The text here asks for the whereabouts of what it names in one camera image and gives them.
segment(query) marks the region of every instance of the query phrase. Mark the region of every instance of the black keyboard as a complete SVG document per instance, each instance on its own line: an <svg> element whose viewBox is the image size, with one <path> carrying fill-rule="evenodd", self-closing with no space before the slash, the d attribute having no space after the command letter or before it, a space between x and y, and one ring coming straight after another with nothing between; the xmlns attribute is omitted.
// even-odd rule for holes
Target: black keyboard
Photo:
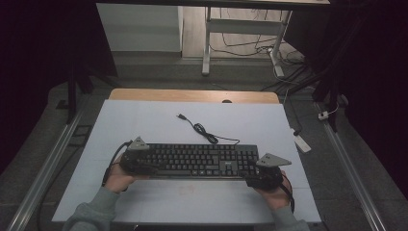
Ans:
<svg viewBox="0 0 408 231"><path fill-rule="evenodd" d="M250 160L259 159L256 145L148 143L146 162L161 164L153 178L242 179L240 171L256 174Z"/></svg>

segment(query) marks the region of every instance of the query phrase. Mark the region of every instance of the wooden board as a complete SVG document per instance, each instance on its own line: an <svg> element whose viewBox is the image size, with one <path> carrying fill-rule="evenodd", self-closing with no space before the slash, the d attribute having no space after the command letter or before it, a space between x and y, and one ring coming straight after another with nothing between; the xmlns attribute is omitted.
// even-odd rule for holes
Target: wooden board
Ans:
<svg viewBox="0 0 408 231"><path fill-rule="evenodd" d="M273 92L228 91L228 90L148 90L115 89L109 99L172 102L219 102L278 104Z"/></svg>

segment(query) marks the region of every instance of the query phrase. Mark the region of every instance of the hand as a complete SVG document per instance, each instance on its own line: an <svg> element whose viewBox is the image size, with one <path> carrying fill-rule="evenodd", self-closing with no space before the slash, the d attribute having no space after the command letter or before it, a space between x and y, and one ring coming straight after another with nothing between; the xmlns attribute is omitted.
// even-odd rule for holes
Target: hand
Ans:
<svg viewBox="0 0 408 231"><path fill-rule="evenodd" d="M120 155L111 166L111 172L109 173L108 180L106 181L105 188L114 192L120 193L124 191L129 185L131 185L136 180L148 179L149 176L133 176L128 175L123 169L120 167L119 162Z"/></svg>
<svg viewBox="0 0 408 231"><path fill-rule="evenodd" d="M291 184L286 178L286 172L283 170L282 175L284 175L282 184L292 193ZM267 201L267 204L271 210L277 210L290 204L288 195L281 188L277 188L272 191L263 191L260 189L254 190Z"/></svg>

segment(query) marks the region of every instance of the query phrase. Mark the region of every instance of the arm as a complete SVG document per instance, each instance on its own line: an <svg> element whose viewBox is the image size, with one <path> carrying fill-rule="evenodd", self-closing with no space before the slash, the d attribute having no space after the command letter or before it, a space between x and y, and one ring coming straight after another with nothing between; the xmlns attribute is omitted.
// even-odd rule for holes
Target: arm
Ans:
<svg viewBox="0 0 408 231"><path fill-rule="evenodd" d="M290 192L292 192L291 184L288 179L284 177L282 183ZM296 220L294 217L290 205L290 200L286 193L278 188L273 191L263 191L255 189L271 209L273 219L275 221L275 227L277 231L307 231L309 226L304 220Z"/></svg>
<svg viewBox="0 0 408 231"><path fill-rule="evenodd" d="M115 218L115 204L119 194L138 179L147 176L127 175L117 164L118 158L111 167L110 176L104 187L101 187L90 203L78 205L75 213L66 221L63 231L98 231L109 230Z"/></svg>

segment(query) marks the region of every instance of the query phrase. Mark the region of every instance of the person's right hand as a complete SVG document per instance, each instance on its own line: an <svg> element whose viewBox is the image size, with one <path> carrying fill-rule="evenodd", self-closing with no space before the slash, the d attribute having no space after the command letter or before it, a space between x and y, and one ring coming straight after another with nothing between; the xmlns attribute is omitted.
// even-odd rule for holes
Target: person's right hand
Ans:
<svg viewBox="0 0 408 231"><path fill-rule="evenodd" d="M285 177L286 173L283 170L282 170L282 175L284 175L282 184L289 190L289 192L292 193L291 184L289 183L288 179ZM269 208L273 211L283 208L285 206L288 206L290 204L288 195L279 187L272 191L264 191L260 189L254 189L254 190L258 192L264 198Z"/></svg>

